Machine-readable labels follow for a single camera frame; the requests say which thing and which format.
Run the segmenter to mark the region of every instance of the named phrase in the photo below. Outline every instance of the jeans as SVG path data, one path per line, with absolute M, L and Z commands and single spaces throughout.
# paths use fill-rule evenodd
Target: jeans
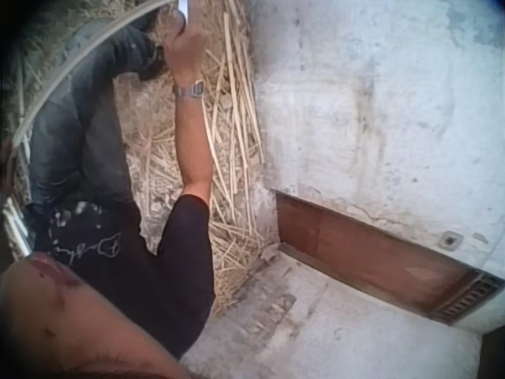
M 78 50 L 110 20 L 89 22 L 65 47 Z M 45 216 L 59 201 L 98 205 L 133 202 L 131 180 L 114 102 L 113 79 L 150 70 L 155 44 L 127 26 L 104 41 L 58 86 L 37 115 L 31 140 L 30 213 Z

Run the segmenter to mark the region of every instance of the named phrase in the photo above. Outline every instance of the curved rod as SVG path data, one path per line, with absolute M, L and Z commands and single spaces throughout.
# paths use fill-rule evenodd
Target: curved rod
M 39 94 L 37 100 L 32 104 L 20 127 L 17 128 L 16 133 L 14 134 L 14 148 L 17 148 L 21 144 L 23 136 L 26 134 L 36 115 L 52 95 L 53 91 L 61 84 L 62 81 L 65 80 L 66 76 L 80 63 L 80 61 L 86 58 L 88 54 L 95 50 L 95 48 L 97 48 L 103 41 L 111 37 L 114 33 L 118 32 L 132 21 L 135 21 L 137 18 L 142 17 L 152 10 L 158 9 L 173 1 L 174 0 L 149 0 L 137 8 L 130 10 L 128 13 L 125 13 L 124 16 L 112 21 L 101 31 L 99 35 L 93 36 L 88 43 L 82 47 L 76 55 L 68 60 L 46 83 L 45 88 Z

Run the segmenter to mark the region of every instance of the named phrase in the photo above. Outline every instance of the metal grille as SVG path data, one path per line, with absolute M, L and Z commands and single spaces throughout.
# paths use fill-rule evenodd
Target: metal grille
M 444 324 L 454 324 L 478 306 L 484 305 L 489 299 L 500 293 L 504 287 L 505 280 L 486 272 L 478 272 L 470 283 L 460 288 L 430 312 L 429 317 Z

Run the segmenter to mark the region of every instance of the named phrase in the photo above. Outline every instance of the silver watch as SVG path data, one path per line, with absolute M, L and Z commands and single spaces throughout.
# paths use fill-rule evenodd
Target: silver watch
M 174 94 L 179 97 L 179 96 L 189 96 L 189 97 L 194 97 L 196 99 L 199 99 L 202 97 L 205 93 L 205 82 L 204 81 L 197 81 L 195 84 L 193 84 L 191 87 L 177 87 L 174 86 Z

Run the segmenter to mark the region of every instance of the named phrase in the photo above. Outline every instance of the dirty floor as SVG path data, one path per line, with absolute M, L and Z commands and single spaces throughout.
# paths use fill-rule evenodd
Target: dirty floor
M 204 379 L 474 379 L 481 338 L 272 250 L 184 357 Z

